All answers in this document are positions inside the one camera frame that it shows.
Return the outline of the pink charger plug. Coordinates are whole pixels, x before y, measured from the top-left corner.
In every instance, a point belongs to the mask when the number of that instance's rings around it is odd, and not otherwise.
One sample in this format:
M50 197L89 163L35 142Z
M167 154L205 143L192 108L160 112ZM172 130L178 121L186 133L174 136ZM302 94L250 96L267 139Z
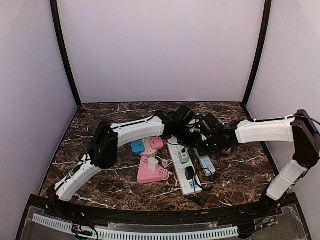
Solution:
M222 150L221 153L225 154L225 155L230 155L231 154L231 148L227 149L227 150Z

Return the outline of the blue power strip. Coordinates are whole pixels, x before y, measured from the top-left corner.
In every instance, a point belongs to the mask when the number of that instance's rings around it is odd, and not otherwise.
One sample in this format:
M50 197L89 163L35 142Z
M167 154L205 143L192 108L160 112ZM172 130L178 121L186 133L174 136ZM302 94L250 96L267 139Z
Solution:
M193 148L193 151L199 160L200 166L203 169L205 176L208 177L214 175L216 173L216 169L210 157L208 155L200 156L196 148Z

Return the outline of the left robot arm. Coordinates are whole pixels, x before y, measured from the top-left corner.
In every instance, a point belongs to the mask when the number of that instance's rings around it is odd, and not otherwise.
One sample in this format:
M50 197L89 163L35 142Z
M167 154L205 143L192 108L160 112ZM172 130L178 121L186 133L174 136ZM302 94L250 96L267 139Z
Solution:
M183 145L195 147L199 134L187 127L193 117L191 112L157 111L150 117L132 122L100 122L82 159L49 190L55 199L51 203L51 210L58 217L67 218L71 208L65 202L69 202L94 175L113 167L118 159L118 148L123 145L145 138L171 135Z

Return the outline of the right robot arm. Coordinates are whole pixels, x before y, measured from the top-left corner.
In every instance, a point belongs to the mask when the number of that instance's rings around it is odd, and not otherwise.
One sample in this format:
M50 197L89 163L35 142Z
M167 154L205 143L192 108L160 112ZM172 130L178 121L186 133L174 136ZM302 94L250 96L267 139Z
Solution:
M220 153L238 144L255 142L293 143L295 153L265 191L267 196L255 205L255 213L266 217L284 193L320 160L319 121L300 109L293 115L270 119L220 122L211 113L198 124L196 149L200 156Z

